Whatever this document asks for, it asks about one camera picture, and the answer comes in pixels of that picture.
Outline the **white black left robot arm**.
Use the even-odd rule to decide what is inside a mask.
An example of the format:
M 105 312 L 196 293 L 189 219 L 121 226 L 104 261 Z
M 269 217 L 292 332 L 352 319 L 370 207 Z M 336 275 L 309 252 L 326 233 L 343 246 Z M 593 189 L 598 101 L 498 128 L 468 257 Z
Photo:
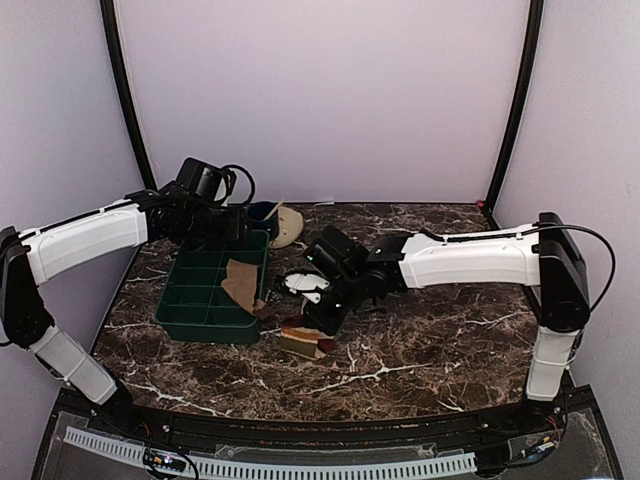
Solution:
M 247 231 L 246 209 L 189 193 L 135 192 L 72 219 L 1 232 L 1 326 L 9 345 L 31 352 L 91 403 L 120 436 L 141 427 L 140 412 L 117 397 L 121 386 L 54 320 L 40 287 L 108 254 L 163 239 L 229 242 Z

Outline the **striped cream red sock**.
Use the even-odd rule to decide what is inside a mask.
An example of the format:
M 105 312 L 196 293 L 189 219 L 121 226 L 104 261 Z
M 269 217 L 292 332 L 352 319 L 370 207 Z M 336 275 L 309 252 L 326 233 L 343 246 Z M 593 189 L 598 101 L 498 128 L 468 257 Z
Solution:
M 280 326 L 280 349 L 308 360 L 324 358 L 335 348 L 335 344 L 332 336 L 315 328 L 305 327 L 301 315 L 285 319 Z

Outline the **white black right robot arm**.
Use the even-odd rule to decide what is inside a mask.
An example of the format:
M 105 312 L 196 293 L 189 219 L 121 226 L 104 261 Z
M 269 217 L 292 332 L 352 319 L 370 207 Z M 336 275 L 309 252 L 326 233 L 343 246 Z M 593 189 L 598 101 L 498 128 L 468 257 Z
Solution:
M 590 297 L 586 262 L 571 234 L 580 232 L 612 246 L 601 234 L 569 225 L 553 212 L 532 224 L 467 233 L 422 230 L 388 236 L 372 248 L 325 227 L 304 253 L 328 284 L 316 287 L 302 311 L 305 326 L 327 335 L 367 300 L 445 284 L 505 283 L 536 287 L 540 313 L 525 397 L 510 413 L 521 434 L 549 416 L 571 351 L 600 301 Z

